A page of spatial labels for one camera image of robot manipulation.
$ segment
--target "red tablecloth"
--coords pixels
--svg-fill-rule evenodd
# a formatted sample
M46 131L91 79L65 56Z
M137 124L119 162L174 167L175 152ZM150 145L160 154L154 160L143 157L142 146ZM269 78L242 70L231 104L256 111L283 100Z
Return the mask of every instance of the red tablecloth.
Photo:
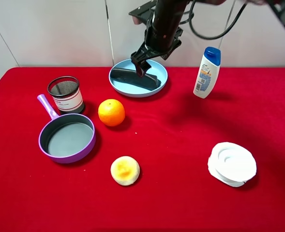
M0 80L0 232L285 231L285 68L221 68L206 99L193 94L197 68L167 68L158 94L131 99L108 81L110 68L14 68ZM37 101L58 76L80 80L97 142L83 160L52 162L38 147L50 120ZM107 128L99 104L120 100L127 118ZM212 177L219 142L252 152L257 175L240 188ZM138 182L110 175L135 158Z

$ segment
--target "orange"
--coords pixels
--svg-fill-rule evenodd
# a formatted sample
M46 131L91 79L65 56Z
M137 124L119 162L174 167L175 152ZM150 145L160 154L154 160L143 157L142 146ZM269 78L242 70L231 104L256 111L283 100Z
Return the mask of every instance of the orange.
M105 125L114 127L125 119L125 109L118 100L108 99L99 105L98 116Z

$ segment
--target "purple toy pan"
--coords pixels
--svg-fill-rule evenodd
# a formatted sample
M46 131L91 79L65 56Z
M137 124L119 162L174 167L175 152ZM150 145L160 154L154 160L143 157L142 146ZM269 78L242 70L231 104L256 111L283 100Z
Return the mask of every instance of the purple toy pan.
M96 141L92 121L80 114L59 116L44 94L37 97L51 117L39 135L39 147L57 163L72 163L85 157Z

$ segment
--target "shampoo bottle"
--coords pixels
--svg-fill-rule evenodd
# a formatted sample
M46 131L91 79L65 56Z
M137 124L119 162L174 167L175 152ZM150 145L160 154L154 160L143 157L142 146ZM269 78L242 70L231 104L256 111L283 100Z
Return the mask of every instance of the shampoo bottle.
M215 47L207 47L202 56L198 76L193 93L206 98L212 91L219 75L221 51Z

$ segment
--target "pan handle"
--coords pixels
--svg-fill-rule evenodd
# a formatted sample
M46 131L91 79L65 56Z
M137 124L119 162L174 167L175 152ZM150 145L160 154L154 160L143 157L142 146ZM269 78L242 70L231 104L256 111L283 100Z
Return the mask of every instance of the pan handle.
M37 99L40 101L40 103L44 106L45 110L50 115L51 119L55 119L59 117L59 115L53 110L52 106L49 104L47 99L45 98L44 94L40 94Z

